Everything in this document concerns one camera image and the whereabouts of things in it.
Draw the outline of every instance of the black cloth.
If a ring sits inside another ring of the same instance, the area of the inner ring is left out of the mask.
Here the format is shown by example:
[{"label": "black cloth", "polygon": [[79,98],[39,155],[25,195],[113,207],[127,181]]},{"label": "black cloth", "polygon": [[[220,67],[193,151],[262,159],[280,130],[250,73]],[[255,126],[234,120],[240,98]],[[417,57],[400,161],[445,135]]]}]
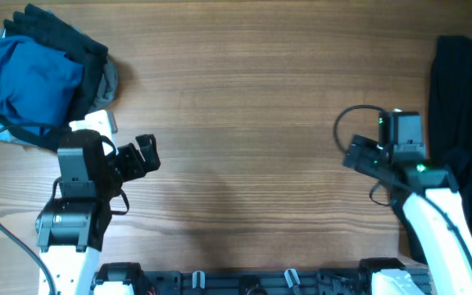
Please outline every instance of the black cloth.
[{"label": "black cloth", "polygon": [[[43,46],[66,52],[67,58],[84,66],[83,79],[70,102],[64,126],[73,120],[83,120],[93,105],[101,82],[103,65],[107,62],[107,47],[32,4],[26,6],[25,13],[14,12],[13,20],[3,21],[8,37],[31,37]],[[0,123],[8,125],[8,120],[0,116]],[[51,131],[52,134],[41,137],[20,128],[10,129],[10,132],[18,139],[53,151],[57,150],[63,135],[62,132]]]},{"label": "black cloth", "polygon": [[472,40],[441,36],[429,91],[431,159],[447,163],[460,186],[472,234]]}]

